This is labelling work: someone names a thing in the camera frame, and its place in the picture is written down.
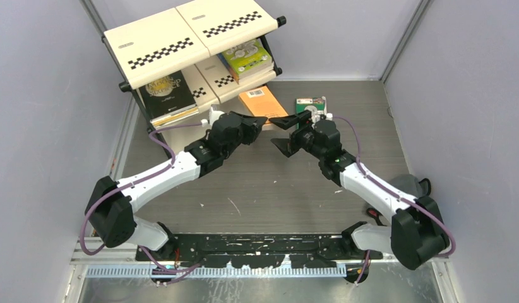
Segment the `light green spine book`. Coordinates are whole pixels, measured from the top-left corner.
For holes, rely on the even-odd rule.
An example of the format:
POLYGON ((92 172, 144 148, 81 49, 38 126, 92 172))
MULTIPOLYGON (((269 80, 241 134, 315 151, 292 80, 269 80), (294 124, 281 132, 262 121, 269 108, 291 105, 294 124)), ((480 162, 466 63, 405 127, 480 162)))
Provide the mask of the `light green spine book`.
POLYGON ((274 68, 272 56, 258 39, 231 47, 218 57, 238 83, 274 68))

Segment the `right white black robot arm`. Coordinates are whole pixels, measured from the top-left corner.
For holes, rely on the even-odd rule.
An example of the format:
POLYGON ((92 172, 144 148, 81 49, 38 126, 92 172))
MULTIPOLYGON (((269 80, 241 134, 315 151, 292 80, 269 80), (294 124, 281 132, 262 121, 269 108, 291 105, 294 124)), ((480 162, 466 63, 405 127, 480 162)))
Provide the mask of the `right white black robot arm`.
POLYGON ((388 221, 387 226, 363 223, 350 230, 350 237, 342 242, 346 257, 358 259, 368 250, 380 251, 415 270, 432 258, 455 252, 456 240, 443 223, 437 202, 428 195, 418 198, 406 193, 372 173, 360 155, 343 148, 335 116, 305 110, 269 121, 284 130, 297 126, 287 139, 272 140, 283 155, 308 152, 319 160, 328 180, 361 197, 388 221))

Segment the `cream three-tier shelf rack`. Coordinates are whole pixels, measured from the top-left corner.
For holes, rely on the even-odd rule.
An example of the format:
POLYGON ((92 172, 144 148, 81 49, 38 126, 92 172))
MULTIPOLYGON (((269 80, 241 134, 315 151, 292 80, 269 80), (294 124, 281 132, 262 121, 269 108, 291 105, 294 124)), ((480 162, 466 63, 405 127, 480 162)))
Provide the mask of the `cream three-tier shelf rack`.
POLYGON ((199 114, 176 122, 176 129, 161 138, 174 150, 204 135, 193 122, 206 118, 211 105, 220 105, 246 90, 274 80, 278 66, 237 83, 217 54, 258 39, 285 25, 285 16, 272 17, 255 1, 190 1, 175 8, 106 30, 103 41, 124 76, 120 88, 131 92, 141 109, 137 89, 181 71, 199 114))

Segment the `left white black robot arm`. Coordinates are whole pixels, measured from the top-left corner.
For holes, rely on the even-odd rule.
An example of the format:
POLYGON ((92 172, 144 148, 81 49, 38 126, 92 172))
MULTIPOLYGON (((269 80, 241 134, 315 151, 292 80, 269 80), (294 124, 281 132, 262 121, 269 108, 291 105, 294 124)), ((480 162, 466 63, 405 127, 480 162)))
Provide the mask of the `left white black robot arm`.
POLYGON ((267 120, 213 111, 201 123, 209 126, 204 137, 172 153, 169 160, 118 181, 109 176, 98 180, 85 210, 85 223, 92 225, 103 247, 130 243, 151 250, 162 261, 169 260, 176 252, 171 232, 161 223, 136 217, 136 212, 161 194, 221 167, 238 146, 257 139, 267 120))

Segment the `orange spine book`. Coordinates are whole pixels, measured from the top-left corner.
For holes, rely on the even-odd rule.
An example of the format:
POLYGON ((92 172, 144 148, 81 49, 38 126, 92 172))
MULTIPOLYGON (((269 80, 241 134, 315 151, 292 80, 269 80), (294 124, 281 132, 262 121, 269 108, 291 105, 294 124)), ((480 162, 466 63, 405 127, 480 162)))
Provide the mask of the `orange spine book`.
POLYGON ((239 100, 252 116, 285 117, 287 111, 267 86, 261 86, 238 95, 239 100))

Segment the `yellow book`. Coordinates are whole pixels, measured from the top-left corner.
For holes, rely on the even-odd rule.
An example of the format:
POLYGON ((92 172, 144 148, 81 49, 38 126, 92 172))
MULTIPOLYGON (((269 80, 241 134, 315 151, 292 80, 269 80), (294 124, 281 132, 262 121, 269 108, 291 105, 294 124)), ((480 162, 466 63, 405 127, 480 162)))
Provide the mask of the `yellow book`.
POLYGON ((177 113, 174 113, 174 114, 168 114, 168 115, 165 115, 165 116, 162 116, 162 117, 151 119, 150 123, 156 129, 157 128, 162 128, 164 126, 169 126, 169 125, 171 125, 171 124, 173 124, 175 122, 181 121, 181 120, 183 120, 185 118, 188 118, 188 117, 191 117, 191 116, 195 116, 195 115, 197 115, 199 113, 200 113, 200 111, 198 110, 197 107, 195 107, 195 108, 187 109, 187 110, 184 110, 184 111, 181 111, 181 112, 177 112, 177 113))

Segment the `black Moon Sixpence book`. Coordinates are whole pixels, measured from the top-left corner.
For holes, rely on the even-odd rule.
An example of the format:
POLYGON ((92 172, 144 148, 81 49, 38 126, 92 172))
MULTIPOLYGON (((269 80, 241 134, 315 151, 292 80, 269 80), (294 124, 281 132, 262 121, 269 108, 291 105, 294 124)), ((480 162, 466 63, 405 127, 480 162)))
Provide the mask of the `black Moon Sixpence book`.
POLYGON ((137 89, 152 124, 196 107, 181 71, 168 74, 137 89))

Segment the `dark green spine book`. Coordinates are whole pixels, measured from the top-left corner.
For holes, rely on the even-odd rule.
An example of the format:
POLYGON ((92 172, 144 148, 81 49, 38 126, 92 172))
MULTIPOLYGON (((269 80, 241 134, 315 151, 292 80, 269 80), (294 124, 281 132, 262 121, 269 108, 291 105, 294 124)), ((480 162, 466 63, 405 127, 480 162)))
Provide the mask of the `dark green spine book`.
POLYGON ((326 97, 296 98, 295 112, 296 114, 309 110, 312 114, 319 110, 327 112, 326 97))

